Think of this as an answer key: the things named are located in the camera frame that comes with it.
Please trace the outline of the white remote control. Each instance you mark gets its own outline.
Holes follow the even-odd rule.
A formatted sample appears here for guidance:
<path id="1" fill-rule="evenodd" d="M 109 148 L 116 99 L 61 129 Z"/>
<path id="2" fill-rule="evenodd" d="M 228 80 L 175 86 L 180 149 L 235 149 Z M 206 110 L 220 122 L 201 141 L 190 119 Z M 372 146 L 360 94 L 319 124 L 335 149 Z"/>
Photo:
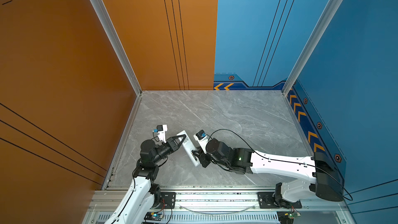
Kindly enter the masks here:
<path id="1" fill-rule="evenodd" d="M 180 133 L 178 133 L 178 135 L 181 134 L 186 134 L 187 138 L 185 139 L 185 141 L 182 144 L 182 147 L 184 148 L 184 150 L 186 151 L 188 157 L 190 158 L 191 162 L 193 163 L 193 165 L 195 167 L 198 167 L 200 165 L 200 162 L 197 158 L 194 157 L 194 155 L 192 154 L 192 151 L 195 150 L 195 147 L 192 143 L 192 141 L 190 140 L 188 134 L 186 133 L 185 130 L 181 131 Z"/>

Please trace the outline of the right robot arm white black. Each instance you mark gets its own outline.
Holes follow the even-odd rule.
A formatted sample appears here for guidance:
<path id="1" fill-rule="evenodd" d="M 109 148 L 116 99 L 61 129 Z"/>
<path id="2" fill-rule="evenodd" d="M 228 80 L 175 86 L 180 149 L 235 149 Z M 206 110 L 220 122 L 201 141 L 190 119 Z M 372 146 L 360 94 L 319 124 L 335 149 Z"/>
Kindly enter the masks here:
<path id="1" fill-rule="evenodd" d="M 199 143 L 199 147 L 191 153 L 204 168 L 213 163 L 239 175 L 275 174 L 292 177 L 291 182 L 276 184 L 273 199 L 277 206 L 289 208 L 312 196 L 332 202 L 344 200 L 340 174 L 325 153 L 314 152 L 309 157 L 286 157 L 249 148 L 231 148 L 217 139 L 201 139 Z"/>

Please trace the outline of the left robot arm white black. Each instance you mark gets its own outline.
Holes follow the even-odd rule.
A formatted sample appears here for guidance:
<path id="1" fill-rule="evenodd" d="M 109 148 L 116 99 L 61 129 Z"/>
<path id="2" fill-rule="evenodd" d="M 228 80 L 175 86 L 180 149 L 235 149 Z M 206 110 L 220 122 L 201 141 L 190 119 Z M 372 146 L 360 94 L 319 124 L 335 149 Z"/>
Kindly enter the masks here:
<path id="1" fill-rule="evenodd" d="M 160 186 L 154 181 L 159 172 L 158 162 L 176 152 L 183 144 L 185 134 L 172 136 L 158 145 L 154 140 L 141 144 L 140 159 L 132 173 L 132 183 L 120 204 L 106 221 L 107 224 L 141 224 L 153 207 L 160 203 Z"/>

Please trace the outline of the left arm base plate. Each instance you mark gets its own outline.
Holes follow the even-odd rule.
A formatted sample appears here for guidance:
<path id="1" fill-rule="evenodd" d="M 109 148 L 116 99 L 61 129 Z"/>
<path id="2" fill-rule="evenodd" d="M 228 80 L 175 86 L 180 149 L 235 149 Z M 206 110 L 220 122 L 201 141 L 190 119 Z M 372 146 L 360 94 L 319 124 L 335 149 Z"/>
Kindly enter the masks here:
<path id="1" fill-rule="evenodd" d="M 151 209 L 174 209 L 176 203 L 176 192 L 161 191 L 154 194 L 154 204 Z"/>

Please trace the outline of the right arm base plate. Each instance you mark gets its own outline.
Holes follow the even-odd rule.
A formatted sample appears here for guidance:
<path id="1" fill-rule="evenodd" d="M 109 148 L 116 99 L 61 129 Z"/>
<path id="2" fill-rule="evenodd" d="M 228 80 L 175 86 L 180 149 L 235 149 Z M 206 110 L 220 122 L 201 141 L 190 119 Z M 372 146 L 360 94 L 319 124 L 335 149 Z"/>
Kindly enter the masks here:
<path id="1" fill-rule="evenodd" d="M 301 209 L 300 201 L 291 203 L 282 198 L 277 198 L 275 192 L 258 192 L 258 203 L 260 209 L 285 208 L 285 209 Z"/>

